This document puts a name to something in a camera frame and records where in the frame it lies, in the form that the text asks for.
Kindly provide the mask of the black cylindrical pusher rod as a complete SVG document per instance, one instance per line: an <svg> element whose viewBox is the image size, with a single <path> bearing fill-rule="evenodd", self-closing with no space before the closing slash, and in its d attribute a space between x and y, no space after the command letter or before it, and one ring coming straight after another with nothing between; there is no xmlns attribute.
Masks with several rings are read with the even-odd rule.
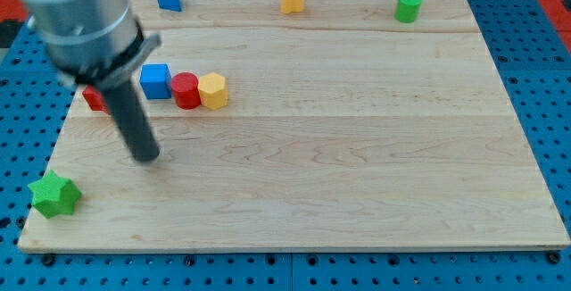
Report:
<svg viewBox="0 0 571 291"><path fill-rule="evenodd" d="M102 90L103 99L133 158L139 163L154 161L160 147L130 81Z"/></svg>

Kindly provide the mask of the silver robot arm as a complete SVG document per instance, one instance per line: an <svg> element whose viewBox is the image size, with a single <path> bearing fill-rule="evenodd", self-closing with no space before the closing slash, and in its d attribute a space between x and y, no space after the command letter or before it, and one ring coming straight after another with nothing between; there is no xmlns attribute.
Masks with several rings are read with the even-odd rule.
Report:
<svg viewBox="0 0 571 291"><path fill-rule="evenodd" d="M144 34L129 0L21 1L61 80L96 88L133 159L154 161L160 147L131 76L160 46L160 36Z"/></svg>

